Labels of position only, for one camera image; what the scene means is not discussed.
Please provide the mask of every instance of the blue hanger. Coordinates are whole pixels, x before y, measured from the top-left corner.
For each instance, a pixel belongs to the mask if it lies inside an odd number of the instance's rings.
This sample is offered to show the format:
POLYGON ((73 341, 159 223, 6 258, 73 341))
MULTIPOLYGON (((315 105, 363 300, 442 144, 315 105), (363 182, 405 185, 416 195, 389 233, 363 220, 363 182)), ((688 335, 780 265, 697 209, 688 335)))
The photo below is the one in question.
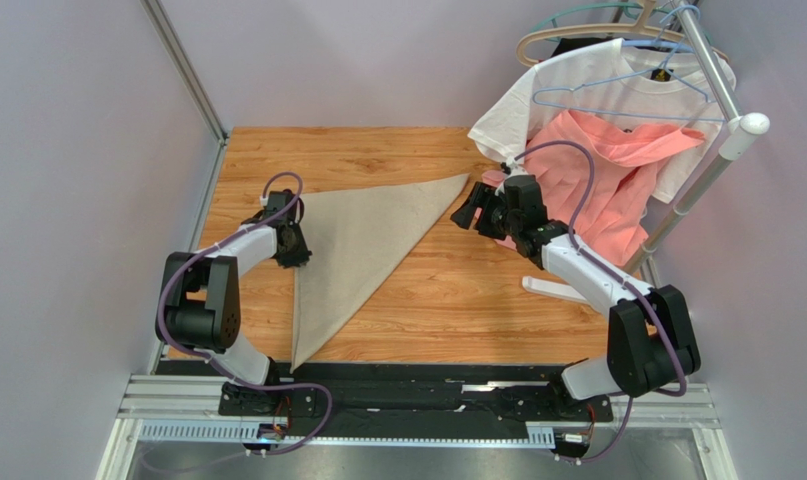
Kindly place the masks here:
MULTIPOLYGON (((672 18, 672 16, 676 12, 678 12, 679 10, 695 10, 696 12, 699 11, 699 9, 694 5, 682 5, 682 6, 678 7, 678 8, 673 9, 665 17, 663 17, 661 19, 661 23, 663 23, 666 20, 672 18)), ((655 38, 654 40, 627 40, 627 41, 623 42, 624 46, 631 46, 631 47, 665 47, 665 48, 672 48, 672 51, 669 53, 669 55, 666 56, 666 58, 664 58, 664 60, 656 68, 649 68, 649 69, 643 70, 641 72, 634 72, 634 73, 629 73, 627 75, 620 75, 618 77, 608 78, 606 80, 599 80, 599 81, 596 81, 596 82, 584 83, 584 84, 581 84, 580 86, 573 87, 573 88, 572 87, 542 88, 542 89, 539 89, 539 90, 537 90, 537 91, 535 91, 533 93, 533 98, 531 100, 533 101, 533 103, 535 103, 537 105, 544 105, 544 106, 557 107, 557 108, 566 108, 566 109, 569 109, 569 110, 577 110, 577 111, 580 111, 580 112, 587 112, 587 113, 597 113, 597 114, 601 114, 601 115, 620 115, 620 116, 624 116, 624 117, 653 118, 653 119, 658 119, 658 120, 680 120, 680 121, 700 121, 700 122, 721 122, 721 123, 725 123, 725 119, 722 119, 722 118, 673 117, 673 116, 665 116, 665 115, 625 113, 625 112, 617 112, 617 111, 614 111, 614 110, 599 110, 599 109, 595 109, 595 108, 571 107, 571 106, 567 106, 567 105, 563 105, 563 104, 559 104, 559 103, 546 102, 546 101, 538 100, 536 98, 540 93, 544 93, 544 92, 563 91, 563 92, 574 93, 574 92, 576 92, 576 91, 578 91, 578 90, 580 90, 582 88, 592 87, 592 86, 595 86, 595 85, 602 85, 602 84, 605 84, 605 83, 611 83, 611 82, 615 82, 615 81, 618 81, 618 80, 623 80, 623 79, 626 79, 626 78, 637 77, 637 76, 640 76, 640 75, 646 75, 646 74, 651 73, 651 72, 653 72, 655 70, 664 70, 670 76, 677 79, 679 82, 681 82, 684 85, 687 85, 688 87, 690 87, 691 89, 699 92, 702 96, 705 97, 705 102, 706 103, 715 102, 715 100, 712 100, 707 92, 699 89, 698 87, 691 84, 690 82, 687 82, 686 80, 679 77, 678 75, 675 75, 670 69, 668 69, 666 67, 667 63, 673 57, 673 55, 675 55, 676 52, 678 52, 678 51, 686 51, 686 52, 689 52, 689 53, 694 53, 693 49, 690 48, 690 47, 687 47, 686 45, 683 45, 683 42, 684 42, 684 39, 682 39, 678 43, 661 41, 660 36, 658 36, 658 38, 655 38)))

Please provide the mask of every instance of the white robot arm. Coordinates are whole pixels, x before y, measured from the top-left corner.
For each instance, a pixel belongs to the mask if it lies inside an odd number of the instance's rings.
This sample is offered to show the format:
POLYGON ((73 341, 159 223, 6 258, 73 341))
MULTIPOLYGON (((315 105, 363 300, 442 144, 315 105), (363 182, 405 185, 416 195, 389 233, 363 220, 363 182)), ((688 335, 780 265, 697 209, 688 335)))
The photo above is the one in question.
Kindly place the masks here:
POLYGON ((698 370, 701 360, 681 292, 672 286, 655 289, 622 272, 578 235, 575 246, 569 227, 548 219, 536 179, 520 170, 514 169, 498 188, 478 182, 451 220, 470 228, 479 210, 475 228, 480 235, 511 237, 519 254, 564 279, 609 320, 607 354, 569 365, 550 379, 558 401, 571 405, 616 392, 637 397, 675 380, 673 362, 658 333, 649 335, 647 312, 627 284, 654 308, 685 374, 698 370))
MULTIPOLYGON (((240 228, 272 216, 292 198, 290 192, 272 192, 266 207, 240 228)), ((194 255, 171 254, 164 267, 164 285, 194 255)), ((268 226, 248 231, 206 255, 182 275, 166 302, 165 320, 170 335, 187 348, 207 352, 233 376, 264 385, 271 360, 240 333, 238 279, 264 260, 275 258, 280 266, 289 268, 305 264, 310 255, 295 211, 268 226), (201 290, 206 293, 204 300, 188 296, 201 290)), ((159 330, 156 333, 163 338, 159 330)))

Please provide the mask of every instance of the beige hanger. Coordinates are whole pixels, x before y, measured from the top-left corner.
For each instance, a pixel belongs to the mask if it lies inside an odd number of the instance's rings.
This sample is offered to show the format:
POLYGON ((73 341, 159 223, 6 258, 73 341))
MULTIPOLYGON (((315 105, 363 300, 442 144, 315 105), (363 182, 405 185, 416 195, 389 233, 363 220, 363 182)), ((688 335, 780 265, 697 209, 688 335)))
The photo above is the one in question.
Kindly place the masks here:
MULTIPOLYGON (((518 61, 522 63, 522 65, 527 65, 528 67, 532 67, 539 63, 539 60, 530 58, 525 53, 527 50, 527 46, 533 42, 538 42, 540 40, 546 40, 549 38, 557 38, 557 37, 570 37, 572 35, 590 35, 596 33, 606 33, 606 34, 632 34, 632 35, 642 35, 646 37, 653 37, 657 38, 660 35, 660 38, 663 40, 669 40, 671 42, 680 42, 681 39, 684 38, 684 35, 676 32, 672 32, 669 30, 662 30, 657 27, 650 27, 647 25, 649 17, 651 17, 652 12, 654 11, 655 4, 657 3, 656 0, 638 0, 640 4, 643 6, 643 11, 640 13, 640 16, 637 17, 637 21, 631 25, 627 23, 594 23, 590 25, 575 25, 571 27, 558 27, 558 28, 549 28, 547 30, 540 30, 538 32, 533 32, 531 34, 525 35, 524 38, 518 42, 518 47, 515 50, 515 54, 518 57, 518 61)), ((728 56, 723 52, 714 48, 714 51, 719 54, 720 57, 725 59, 728 62, 728 56)))

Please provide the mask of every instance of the wooden floor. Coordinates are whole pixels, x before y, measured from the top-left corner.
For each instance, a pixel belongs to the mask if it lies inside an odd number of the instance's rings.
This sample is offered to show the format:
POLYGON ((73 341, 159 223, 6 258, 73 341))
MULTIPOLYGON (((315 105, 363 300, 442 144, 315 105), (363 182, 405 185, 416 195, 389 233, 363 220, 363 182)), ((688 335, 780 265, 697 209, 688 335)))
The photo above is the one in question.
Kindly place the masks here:
MULTIPOLYGON (((586 306, 526 293, 522 276, 552 277, 450 222, 473 182, 496 167, 465 135, 455 128, 235 129, 202 244, 254 214, 264 183, 280 171, 301 175, 306 192, 467 172, 469 184, 451 209, 313 359, 567 363, 604 353, 603 318, 586 306)), ((259 350, 289 359, 293 271, 263 262, 241 279, 240 295, 242 332, 259 350)))

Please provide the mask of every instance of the beige cloth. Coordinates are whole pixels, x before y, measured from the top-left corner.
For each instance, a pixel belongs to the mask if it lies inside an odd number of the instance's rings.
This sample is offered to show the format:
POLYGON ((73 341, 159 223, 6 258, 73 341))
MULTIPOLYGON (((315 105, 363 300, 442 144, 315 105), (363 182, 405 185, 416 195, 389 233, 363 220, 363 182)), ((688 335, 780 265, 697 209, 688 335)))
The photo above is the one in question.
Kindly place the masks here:
POLYGON ((296 269, 291 371, 329 341, 450 207, 468 175, 303 195, 311 259, 296 269))

